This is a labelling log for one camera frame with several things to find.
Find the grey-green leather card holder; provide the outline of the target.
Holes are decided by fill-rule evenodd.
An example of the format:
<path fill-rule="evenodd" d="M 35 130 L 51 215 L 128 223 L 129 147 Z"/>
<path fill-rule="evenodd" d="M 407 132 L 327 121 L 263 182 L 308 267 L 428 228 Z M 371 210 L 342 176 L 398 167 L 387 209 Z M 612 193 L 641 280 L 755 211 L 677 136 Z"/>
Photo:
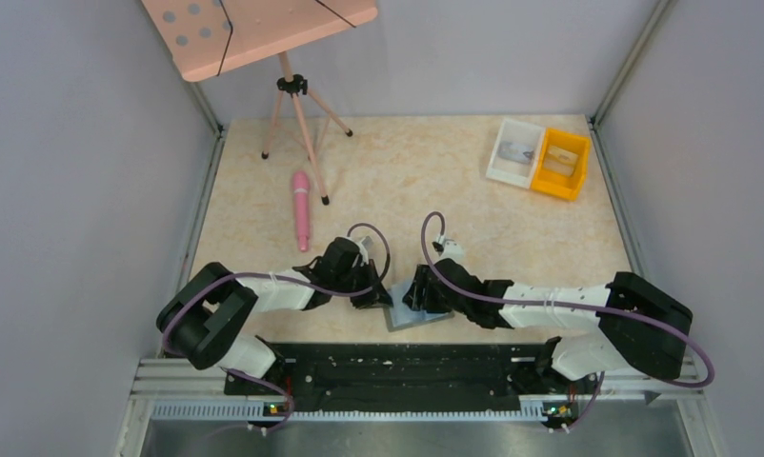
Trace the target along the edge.
<path fill-rule="evenodd" d="M 412 310 L 404 302 L 403 298 L 412 281 L 392 285 L 388 293 L 392 298 L 392 304 L 384 308 L 384 316 L 388 332 L 397 332 L 408 328 L 416 328 L 432 324 L 454 317 L 453 312 L 430 313 L 424 310 Z"/>

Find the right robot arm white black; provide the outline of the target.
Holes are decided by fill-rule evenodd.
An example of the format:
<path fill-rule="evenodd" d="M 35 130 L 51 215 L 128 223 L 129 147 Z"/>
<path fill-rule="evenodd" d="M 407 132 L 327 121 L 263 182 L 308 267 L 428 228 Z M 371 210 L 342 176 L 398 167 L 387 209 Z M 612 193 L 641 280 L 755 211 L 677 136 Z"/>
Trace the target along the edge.
<path fill-rule="evenodd" d="M 549 392 L 622 368 L 674 381 L 687 345 L 658 324 L 689 334 L 693 321 L 689 308 L 633 272 L 619 271 L 605 285 L 540 288 L 481 280 L 452 259 L 418 266 L 401 302 L 429 314 L 455 311 L 482 328 L 555 329 L 550 358 L 536 367 Z"/>

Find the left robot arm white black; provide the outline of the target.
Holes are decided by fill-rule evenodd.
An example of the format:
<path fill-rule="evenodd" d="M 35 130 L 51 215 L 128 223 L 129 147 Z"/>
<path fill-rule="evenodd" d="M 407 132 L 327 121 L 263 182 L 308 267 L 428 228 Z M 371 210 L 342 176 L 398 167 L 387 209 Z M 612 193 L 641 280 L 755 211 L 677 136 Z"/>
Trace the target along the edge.
<path fill-rule="evenodd" d="M 168 351 L 197 369 L 218 367 L 247 374 L 261 393 L 283 382 L 284 359 L 256 336 L 243 334 L 248 318 L 277 310 L 312 310 L 333 296 L 358 309 L 392 304 L 368 250 L 348 237 L 335 238 L 304 266 L 279 274 L 237 277 L 219 262 L 206 264 L 156 318 Z"/>

